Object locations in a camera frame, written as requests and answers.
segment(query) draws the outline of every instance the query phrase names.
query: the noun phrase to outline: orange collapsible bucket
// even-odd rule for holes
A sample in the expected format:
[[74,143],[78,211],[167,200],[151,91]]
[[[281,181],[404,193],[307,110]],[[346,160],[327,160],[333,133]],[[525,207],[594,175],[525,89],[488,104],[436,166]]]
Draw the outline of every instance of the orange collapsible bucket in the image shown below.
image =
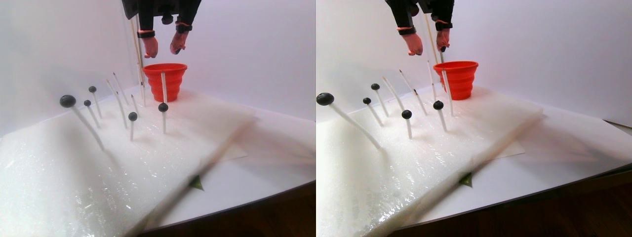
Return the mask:
[[162,97],[162,78],[161,73],[164,71],[165,84],[167,84],[167,101],[171,102],[178,98],[180,93],[180,85],[182,84],[182,75],[188,67],[181,63],[159,63],[151,64],[143,67],[143,72],[147,75],[149,85],[152,87],[154,100],[163,101]]
[[446,70],[447,81],[450,83],[450,93],[453,100],[465,100],[472,94],[472,83],[478,63],[474,61],[452,61],[439,63],[434,70],[439,74],[441,83],[445,85],[441,71]]

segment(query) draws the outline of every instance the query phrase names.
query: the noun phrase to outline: white foam board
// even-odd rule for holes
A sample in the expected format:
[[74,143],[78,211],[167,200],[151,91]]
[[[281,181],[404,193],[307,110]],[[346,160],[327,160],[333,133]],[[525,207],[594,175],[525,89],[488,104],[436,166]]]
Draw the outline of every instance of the white foam board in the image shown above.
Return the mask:
[[490,161],[403,226],[464,214],[591,178],[632,163],[631,130],[599,118],[543,106],[543,119],[516,141],[524,154]]
[[403,99],[413,113],[412,140],[395,103],[387,103],[390,117],[379,113],[384,127],[368,109],[351,114],[381,149],[342,119],[317,125],[317,236],[387,235],[497,156],[542,114],[540,106],[475,87],[472,98],[454,101],[455,117],[444,101],[444,132],[431,109],[432,93],[421,97],[427,116],[416,98]]
[[[131,142],[116,101],[100,106],[97,132],[105,151],[70,112],[0,139],[0,236],[133,235],[148,214],[221,156],[254,115],[183,90],[169,103],[167,134],[158,102],[148,99],[147,107],[138,107]],[[125,113],[132,109],[126,106]],[[81,112],[94,124],[86,109]]]

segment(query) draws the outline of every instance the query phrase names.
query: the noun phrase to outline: black strap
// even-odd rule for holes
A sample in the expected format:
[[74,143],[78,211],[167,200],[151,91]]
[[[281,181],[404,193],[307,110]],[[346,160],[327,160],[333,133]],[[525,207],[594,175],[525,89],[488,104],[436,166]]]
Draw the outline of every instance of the black strap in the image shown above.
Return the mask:
[[441,31],[443,29],[449,29],[452,28],[452,23],[441,23],[441,22],[435,22],[435,28],[437,29],[437,31]]
[[156,36],[156,32],[152,31],[152,32],[145,32],[145,33],[138,33],[136,32],[136,35],[138,36],[138,38],[142,39],[142,38],[151,38]]
[[178,31],[178,33],[184,33],[185,31],[191,31],[193,30],[193,26],[192,25],[176,25],[176,31]]
[[412,27],[405,30],[398,30],[398,32],[399,32],[399,35],[409,35],[411,33],[417,33],[417,30],[415,30],[415,27]]

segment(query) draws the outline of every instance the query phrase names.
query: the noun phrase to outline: black ball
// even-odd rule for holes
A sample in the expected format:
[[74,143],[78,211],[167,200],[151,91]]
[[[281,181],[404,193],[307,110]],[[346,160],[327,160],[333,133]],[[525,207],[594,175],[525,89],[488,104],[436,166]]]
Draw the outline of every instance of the black ball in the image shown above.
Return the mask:
[[413,116],[413,113],[410,112],[410,110],[405,110],[404,112],[401,113],[401,117],[405,119],[410,119],[410,117],[412,116]]
[[127,118],[134,122],[136,121],[136,119],[138,119],[138,114],[136,114],[136,112],[131,112],[130,115],[127,116]]
[[64,95],[61,99],[59,99],[59,104],[61,104],[64,108],[73,107],[75,106],[75,103],[77,103],[77,100],[72,95]]
[[320,93],[318,96],[316,96],[316,103],[320,104],[321,106],[328,106],[333,102],[334,96],[327,92]]
[[437,100],[437,102],[432,104],[432,107],[434,107],[436,110],[443,109],[443,102],[441,102],[441,100]]
[[169,110],[169,106],[165,103],[160,103],[158,105],[158,111],[160,112],[167,112],[167,110]]

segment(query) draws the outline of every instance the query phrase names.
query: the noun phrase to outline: white wall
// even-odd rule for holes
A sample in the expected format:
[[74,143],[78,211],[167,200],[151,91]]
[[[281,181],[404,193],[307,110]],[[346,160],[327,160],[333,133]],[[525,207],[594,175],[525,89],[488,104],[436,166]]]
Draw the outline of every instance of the white wall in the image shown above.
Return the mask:
[[[457,0],[446,61],[478,61],[477,85],[632,125],[631,12],[626,0]],[[418,31],[422,23],[417,17]],[[404,54],[394,24],[383,1],[319,1],[317,90],[352,111],[363,106],[362,95],[373,95],[368,84],[397,78],[398,68],[428,85],[425,63]],[[424,44],[418,58],[430,52]],[[329,110],[318,108],[318,120],[331,118]]]
[[186,50],[169,52],[174,24],[154,18],[155,59],[185,63],[182,87],[315,119],[315,0],[202,1]]
[[0,32],[0,136],[67,112],[64,94],[81,105],[91,85],[111,94],[113,71],[123,87],[137,80],[120,1],[4,0]]

